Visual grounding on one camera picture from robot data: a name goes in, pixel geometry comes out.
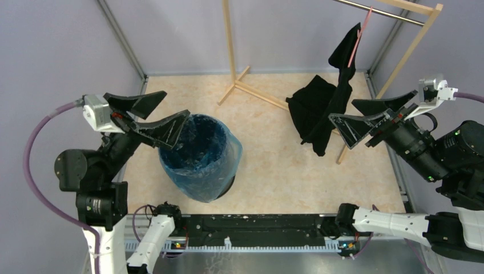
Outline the blue plastic trash bag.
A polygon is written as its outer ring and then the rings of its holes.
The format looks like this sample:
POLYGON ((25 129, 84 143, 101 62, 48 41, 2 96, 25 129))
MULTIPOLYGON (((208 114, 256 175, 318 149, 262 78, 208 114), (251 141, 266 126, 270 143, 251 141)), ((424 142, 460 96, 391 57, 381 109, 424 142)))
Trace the blue plastic trash bag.
POLYGON ((217 199, 237 173, 243 146, 220 120, 192 114, 176 146, 158 149, 160 163, 183 194, 202 203, 217 199))

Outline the black trash bin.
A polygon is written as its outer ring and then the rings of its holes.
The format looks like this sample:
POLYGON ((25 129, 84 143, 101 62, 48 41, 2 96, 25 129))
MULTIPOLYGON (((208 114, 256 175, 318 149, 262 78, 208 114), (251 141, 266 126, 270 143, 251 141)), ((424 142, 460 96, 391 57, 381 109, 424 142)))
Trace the black trash bin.
POLYGON ((222 190, 222 192, 220 193, 220 195, 217 197, 217 199, 223 197, 230 189, 231 187, 233 186, 233 183, 235 181, 235 175, 230 179, 229 183, 226 185, 226 187, 222 190))

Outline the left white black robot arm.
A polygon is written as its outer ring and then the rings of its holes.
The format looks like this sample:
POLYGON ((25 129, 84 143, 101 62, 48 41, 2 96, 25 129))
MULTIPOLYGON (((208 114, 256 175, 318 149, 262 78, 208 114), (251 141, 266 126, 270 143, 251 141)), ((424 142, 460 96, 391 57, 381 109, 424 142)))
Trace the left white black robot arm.
POLYGON ((165 91, 137 96, 106 93, 85 95, 77 103, 92 129, 102 134, 102 144, 96 150, 63 151, 54 171, 60 190, 76 194, 78 219, 96 273, 152 273, 168 237, 183 229, 178 206, 158 205, 134 254, 125 255, 128 184, 116 182, 115 177, 141 144, 169 151, 179 140, 189 111, 147 121, 166 95, 165 91))

